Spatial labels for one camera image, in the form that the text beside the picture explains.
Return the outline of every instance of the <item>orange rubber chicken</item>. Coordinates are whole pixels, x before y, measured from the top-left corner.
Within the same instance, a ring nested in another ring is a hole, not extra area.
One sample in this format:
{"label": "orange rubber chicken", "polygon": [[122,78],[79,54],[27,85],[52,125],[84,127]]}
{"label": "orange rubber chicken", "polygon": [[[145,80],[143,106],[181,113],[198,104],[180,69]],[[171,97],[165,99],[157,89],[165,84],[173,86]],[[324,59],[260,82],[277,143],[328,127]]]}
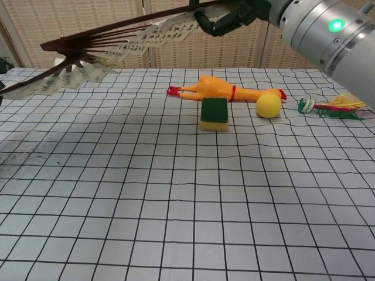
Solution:
{"label": "orange rubber chicken", "polygon": [[257,101],[264,94],[275,94],[280,99],[286,100],[287,95],[283,90],[248,90],[212,76],[202,75],[196,85],[189,87],[170,86],[167,94],[181,97],[187,100],[201,101],[204,98],[226,98],[228,101],[247,100]]}

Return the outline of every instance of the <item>grid paper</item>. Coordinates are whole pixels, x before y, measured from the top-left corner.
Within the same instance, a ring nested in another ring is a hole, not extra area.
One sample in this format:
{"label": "grid paper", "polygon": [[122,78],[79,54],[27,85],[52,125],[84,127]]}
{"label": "grid paper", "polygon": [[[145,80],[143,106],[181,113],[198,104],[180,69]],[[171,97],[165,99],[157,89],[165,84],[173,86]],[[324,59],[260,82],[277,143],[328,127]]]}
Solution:
{"label": "grid paper", "polygon": [[[42,70],[15,68],[5,84]],[[375,121],[298,113],[318,70],[125,69],[0,108],[0,280],[375,280]],[[167,97],[202,74],[282,88],[280,118]]]}

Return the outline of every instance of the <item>folding fan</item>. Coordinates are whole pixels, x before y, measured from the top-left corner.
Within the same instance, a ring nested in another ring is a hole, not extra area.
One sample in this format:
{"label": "folding fan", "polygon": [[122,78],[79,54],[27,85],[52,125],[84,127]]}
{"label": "folding fan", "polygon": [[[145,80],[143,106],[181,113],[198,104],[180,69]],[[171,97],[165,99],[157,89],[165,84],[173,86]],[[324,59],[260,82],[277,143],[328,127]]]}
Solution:
{"label": "folding fan", "polygon": [[44,51],[57,52],[65,59],[28,81],[0,90],[0,100],[53,95],[61,88],[78,89],[85,81],[100,82],[107,73],[116,73],[111,67],[130,54],[142,55],[148,47],[181,42],[199,30],[194,18],[196,10],[202,9],[210,20],[215,21],[235,8],[232,1],[215,0],[152,13],[43,43],[40,46]]}

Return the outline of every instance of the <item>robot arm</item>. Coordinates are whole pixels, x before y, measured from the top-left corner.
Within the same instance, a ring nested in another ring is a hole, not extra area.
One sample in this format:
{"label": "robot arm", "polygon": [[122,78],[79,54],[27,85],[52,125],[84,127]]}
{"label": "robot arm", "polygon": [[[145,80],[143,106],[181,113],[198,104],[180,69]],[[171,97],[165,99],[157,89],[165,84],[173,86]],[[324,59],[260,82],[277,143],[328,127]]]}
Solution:
{"label": "robot arm", "polygon": [[[341,0],[241,0],[239,3],[234,13],[241,15],[247,11],[249,21],[229,14],[221,22],[208,25],[201,13],[195,17],[202,29],[213,36],[223,36],[248,25],[254,17],[268,21],[282,30],[283,41],[292,50],[375,109],[375,20],[367,15],[373,7],[371,3],[359,11]],[[236,24],[223,28],[222,32],[215,31],[216,26],[229,25],[226,20],[231,17]]]}

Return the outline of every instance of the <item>green sponge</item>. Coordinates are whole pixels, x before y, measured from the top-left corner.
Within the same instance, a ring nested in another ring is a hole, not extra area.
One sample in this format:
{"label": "green sponge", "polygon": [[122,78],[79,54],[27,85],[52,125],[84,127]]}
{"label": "green sponge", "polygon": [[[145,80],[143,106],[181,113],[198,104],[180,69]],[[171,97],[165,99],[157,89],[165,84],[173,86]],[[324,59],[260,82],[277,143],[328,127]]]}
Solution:
{"label": "green sponge", "polygon": [[202,99],[199,128],[203,131],[228,131],[228,101],[226,98]]}

